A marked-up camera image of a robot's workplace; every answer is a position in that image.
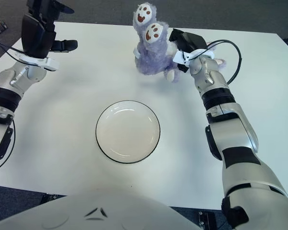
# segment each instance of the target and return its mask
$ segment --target white table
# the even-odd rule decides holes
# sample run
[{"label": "white table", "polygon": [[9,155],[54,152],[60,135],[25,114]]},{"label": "white table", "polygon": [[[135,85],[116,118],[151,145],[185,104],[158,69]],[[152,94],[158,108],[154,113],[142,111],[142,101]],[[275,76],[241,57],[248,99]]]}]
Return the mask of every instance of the white table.
[{"label": "white table", "polygon": [[[231,91],[257,132],[259,157],[288,192],[288,47],[276,34],[183,30],[239,46],[243,61]],[[162,74],[138,73],[132,53],[138,36],[131,26],[56,23],[56,31],[58,40],[77,39],[79,47],[50,53],[60,70],[21,100],[16,145],[0,169],[0,185],[62,195],[123,187],[168,206],[220,209],[222,162],[209,151],[205,109],[192,77],[172,84]],[[228,62],[222,73],[229,79],[236,50],[222,44],[215,53]],[[13,64],[3,55],[0,71]],[[102,111],[121,100],[148,105],[161,126],[156,150],[131,165],[107,158],[95,137]]]}]

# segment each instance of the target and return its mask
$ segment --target white bracket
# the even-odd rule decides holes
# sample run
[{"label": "white bracket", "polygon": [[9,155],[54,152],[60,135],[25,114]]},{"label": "white bracket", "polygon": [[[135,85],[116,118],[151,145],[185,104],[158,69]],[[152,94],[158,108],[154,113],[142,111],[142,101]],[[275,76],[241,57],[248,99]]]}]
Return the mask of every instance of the white bracket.
[{"label": "white bracket", "polygon": [[44,59],[39,59],[35,57],[29,57],[25,54],[16,53],[16,56],[22,61],[28,62],[30,64],[35,64],[41,67],[42,69],[49,69],[52,71],[59,70],[60,63],[54,59],[46,57]]},{"label": "white bracket", "polygon": [[215,58],[215,54],[211,50],[196,49],[192,51],[191,53],[186,53],[186,52],[178,50],[173,58],[173,62],[176,62],[178,64],[183,64],[186,67],[189,67],[190,60],[200,55],[202,52],[205,52],[203,55],[209,56],[212,59]]}]

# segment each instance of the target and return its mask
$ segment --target white plate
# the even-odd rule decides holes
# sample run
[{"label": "white plate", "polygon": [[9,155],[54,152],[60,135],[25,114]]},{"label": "white plate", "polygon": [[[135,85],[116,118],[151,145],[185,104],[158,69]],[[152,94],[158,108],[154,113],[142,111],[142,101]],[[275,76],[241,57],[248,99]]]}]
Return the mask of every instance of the white plate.
[{"label": "white plate", "polygon": [[109,106],[100,116],[96,138],[100,149],[119,163],[136,163],[156,148],[160,124],[155,113],[135,101],[122,101]]}]

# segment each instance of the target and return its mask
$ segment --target plate rim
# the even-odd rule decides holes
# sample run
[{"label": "plate rim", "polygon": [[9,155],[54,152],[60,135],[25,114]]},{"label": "plate rim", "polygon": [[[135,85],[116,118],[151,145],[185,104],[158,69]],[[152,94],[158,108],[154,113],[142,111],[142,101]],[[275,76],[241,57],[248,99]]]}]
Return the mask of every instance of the plate rim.
[{"label": "plate rim", "polygon": [[[144,157],[144,158],[142,158],[142,159],[140,159],[140,160],[138,160],[138,161],[133,161],[133,162],[121,162],[121,161],[117,161],[117,160],[109,157],[109,156],[102,150],[102,148],[101,148],[101,146],[100,146],[100,144],[99,144],[99,142],[98,142],[98,138],[97,138],[97,125],[98,125],[98,122],[99,122],[101,116],[102,116],[103,113],[104,113],[108,108],[110,108],[112,105],[117,104],[117,103],[120,103],[120,102],[137,102],[137,103],[140,103],[140,104],[146,106],[150,111],[152,111],[152,113],[155,115],[155,117],[156,117],[156,119],[157,119],[157,122],[158,122],[158,126],[159,126],[159,137],[158,137],[156,146],[154,147],[154,149],[153,149],[146,157]],[[103,152],[103,154],[104,154],[106,157],[108,157],[108,158],[111,159],[112,161],[117,162],[117,163],[120,163],[120,164],[135,164],[135,163],[138,163],[138,162],[141,162],[141,161],[145,160],[145,159],[146,159],[147,157],[149,157],[149,156],[155,151],[155,149],[157,148],[158,143],[159,143],[159,140],[160,140],[160,136],[161,136],[160,122],[159,122],[159,119],[158,119],[157,115],[155,114],[155,112],[154,112],[148,105],[146,105],[146,104],[144,104],[144,103],[142,103],[142,102],[139,102],[139,101],[135,101],[135,100],[122,100],[122,101],[118,101],[118,102],[115,102],[115,103],[109,105],[109,106],[108,106],[107,108],[105,108],[105,109],[102,111],[102,113],[100,114],[100,116],[99,116],[99,118],[98,118],[98,120],[97,120],[97,123],[96,123],[96,127],[95,127],[95,137],[96,137],[96,141],[97,141],[97,145],[98,145],[99,149]]]}]

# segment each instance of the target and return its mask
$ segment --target stuffed toy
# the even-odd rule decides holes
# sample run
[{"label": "stuffed toy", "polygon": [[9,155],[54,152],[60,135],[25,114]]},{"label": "stuffed toy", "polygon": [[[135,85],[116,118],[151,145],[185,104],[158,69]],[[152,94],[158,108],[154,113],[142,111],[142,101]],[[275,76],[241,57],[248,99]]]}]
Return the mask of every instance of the stuffed toy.
[{"label": "stuffed toy", "polygon": [[[146,2],[138,6],[133,13],[133,27],[138,33],[139,43],[133,50],[138,71],[144,75],[163,72],[170,82],[178,82],[181,71],[173,62],[177,45],[168,41],[168,24],[156,20],[157,9]],[[225,61],[216,59],[219,67]]]},{"label": "stuffed toy", "polygon": [[169,81],[177,82],[180,72],[177,63],[172,60],[173,53],[169,50],[168,25],[164,22],[149,24],[142,35],[142,42],[138,47],[143,45],[144,49],[141,49],[140,55],[135,58],[139,72],[145,75],[163,72]]}]

